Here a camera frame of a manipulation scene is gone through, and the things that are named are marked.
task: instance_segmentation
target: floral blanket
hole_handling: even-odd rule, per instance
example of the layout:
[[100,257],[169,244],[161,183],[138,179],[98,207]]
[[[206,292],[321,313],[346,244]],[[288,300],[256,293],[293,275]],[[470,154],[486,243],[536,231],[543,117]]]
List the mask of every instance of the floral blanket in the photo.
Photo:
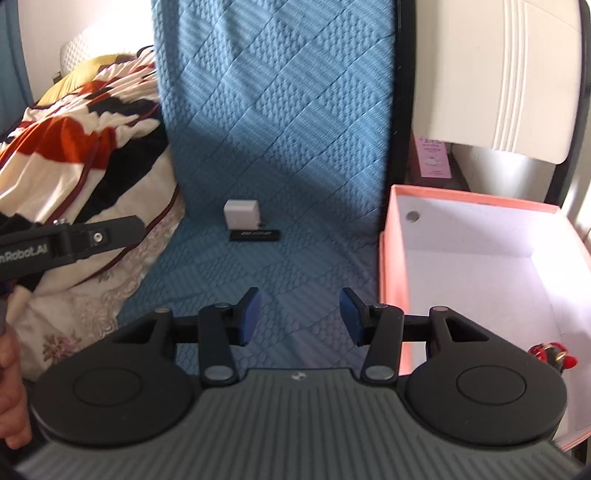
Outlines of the floral blanket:
[[[141,218],[149,232],[176,197],[151,50],[102,70],[53,105],[27,109],[0,144],[0,234],[57,219],[92,223],[128,215]],[[104,252],[15,281],[8,321],[23,345],[26,376],[104,334],[57,312],[55,304],[43,307],[43,300],[101,275],[130,251]],[[40,318],[27,317],[30,304],[45,309]]]

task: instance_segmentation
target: black circular plate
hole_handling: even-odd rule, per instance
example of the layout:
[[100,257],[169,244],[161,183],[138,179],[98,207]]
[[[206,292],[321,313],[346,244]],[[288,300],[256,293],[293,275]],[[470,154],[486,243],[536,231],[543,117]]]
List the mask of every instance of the black circular plate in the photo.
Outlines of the black circular plate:
[[101,343],[37,382],[33,411],[52,436],[119,447],[156,437],[184,417],[193,388],[177,365],[144,345]]
[[410,375],[406,397],[433,430],[482,446],[550,437],[566,408],[560,374],[508,343],[455,344]]

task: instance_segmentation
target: open cardboard box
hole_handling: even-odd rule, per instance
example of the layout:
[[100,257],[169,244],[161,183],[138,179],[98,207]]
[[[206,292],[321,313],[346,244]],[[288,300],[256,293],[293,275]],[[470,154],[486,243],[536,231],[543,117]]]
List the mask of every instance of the open cardboard box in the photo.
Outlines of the open cardboard box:
[[[446,305],[523,350],[563,343],[579,364],[563,374],[554,440],[591,435],[591,257],[558,207],[394,186],[380,256],[381,301],[406,313]],[[401,374],[425,360],[423,343],[405,343]]]

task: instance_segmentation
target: finger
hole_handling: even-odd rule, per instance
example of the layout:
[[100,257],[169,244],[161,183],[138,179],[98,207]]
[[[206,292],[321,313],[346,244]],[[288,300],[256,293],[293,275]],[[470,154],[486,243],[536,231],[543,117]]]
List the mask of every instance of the finger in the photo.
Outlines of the finger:
[[12,435],[6,439],[6,445],[12,450],[24,447],[33,439],[33,432],[31,431],[31,420],[27,415],[27,424],[25,427],[16,435]]
[[17,405],[0,415],[0,438],[20,434],[26,428],[28,418],[27,396],[22,395]]
[[0,417],[6,411],[14,408],[22,398],[27,400],[27,392],[22,384],[21,367],[19,363],[12,364],[2,372],[0,382]]
[[6,334],[0,335],[0,367],[6,368],[15,363],[21,352],[14,331],[9,327]]

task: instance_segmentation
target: blue quilted blanket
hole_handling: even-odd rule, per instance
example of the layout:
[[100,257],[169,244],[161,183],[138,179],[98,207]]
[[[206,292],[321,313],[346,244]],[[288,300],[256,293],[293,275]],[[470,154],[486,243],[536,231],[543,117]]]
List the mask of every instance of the blue quilted blanket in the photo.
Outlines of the blue quilted blanket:
[[[263,293],[249,367],[358,370],[338,294],[377,292],[393,84],[392,0],[153,0],[160,95],[187,215],[124,324]],[[228,199],[258,199],[277,243],[230,243]],[[194,346],[178,361],[196,367]]]

